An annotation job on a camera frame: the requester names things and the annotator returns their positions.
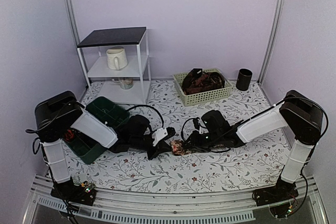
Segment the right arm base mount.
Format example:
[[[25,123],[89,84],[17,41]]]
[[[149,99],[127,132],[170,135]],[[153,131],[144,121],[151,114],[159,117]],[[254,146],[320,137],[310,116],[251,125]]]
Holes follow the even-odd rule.
[[[271,187],[256,189],[252,193],[252,199],[257,206],[264,206],[286,201],[285,204],[270,207],[269,210],[275,218],[287,218],[298,206],[297,197],[299,193],[296,183],[288,183],[278,179]]]

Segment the cream floral patterned tie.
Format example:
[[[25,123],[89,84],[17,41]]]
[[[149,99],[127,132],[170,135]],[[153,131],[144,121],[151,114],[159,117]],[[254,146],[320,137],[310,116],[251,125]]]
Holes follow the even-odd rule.
[[[170,142],[172,154],[175,156],[183,156],[191,154],[192,151],[184,147],[182,140],[173,140]]]

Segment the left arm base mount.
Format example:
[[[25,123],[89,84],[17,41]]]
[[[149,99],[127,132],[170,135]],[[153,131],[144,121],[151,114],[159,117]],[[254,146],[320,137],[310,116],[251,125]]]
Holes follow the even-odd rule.
[[[64,183],[54,183],[50,195],[68,202],[93,206],[97,191],[94,183],[87,181],[76,185],[73,180]]]

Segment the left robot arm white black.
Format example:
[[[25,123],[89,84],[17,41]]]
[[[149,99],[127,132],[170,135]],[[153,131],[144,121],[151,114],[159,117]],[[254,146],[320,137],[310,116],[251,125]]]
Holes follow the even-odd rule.
[[[35,107],[35,130],[45,163],[49,166],[57,190],[67,200],[78,195],[71,181],[63,143],[86,164],[93,163],[103,152],[126,152],[130,148],[143,150],[149,160],[170,151],[167,140],[175,135],[173,127],[153,129],[149,119],[130,115],[129,109],[106,97],[97,97],[87,105],[77,101],[71,91],[65,91]]]

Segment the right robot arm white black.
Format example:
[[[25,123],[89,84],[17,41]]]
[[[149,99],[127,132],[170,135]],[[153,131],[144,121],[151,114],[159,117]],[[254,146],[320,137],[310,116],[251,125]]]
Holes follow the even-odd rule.
[[[288,91],[273,106],[234,125],[230,125],[217,110],[205,113],[201,120],[207,132],[193,131],[183,139],[184,148],[201,152],[209,152],[219,145],[236,148],[275,130],[286,128],[291,131],[294,139],[279,176],[281,182],[271,190],[271,196],[276,201],[282,201],[291,194],[291,184],[301,174],[329,126],[325,110],[295,90]]]

